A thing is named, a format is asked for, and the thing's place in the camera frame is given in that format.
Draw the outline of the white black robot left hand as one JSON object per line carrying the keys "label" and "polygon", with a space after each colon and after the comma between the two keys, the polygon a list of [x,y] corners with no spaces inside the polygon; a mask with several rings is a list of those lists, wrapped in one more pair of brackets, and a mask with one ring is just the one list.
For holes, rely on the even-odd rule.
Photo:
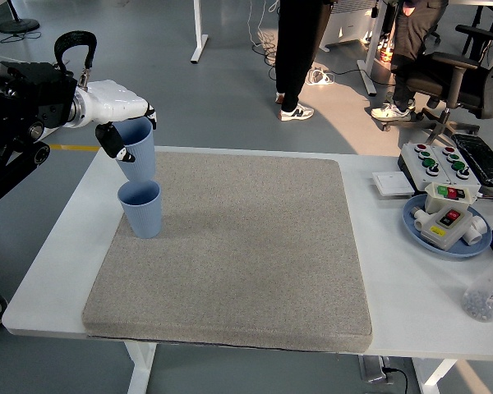
{"label": "white black robot left hand", "polygon": [[90,82],[87,88],[78,88],[76,100],[78,125],[95,123],[95,136],[110,158],[135,162],[113,123],[145,117],[155,129],[156,112],[151,104],[113,80]]}

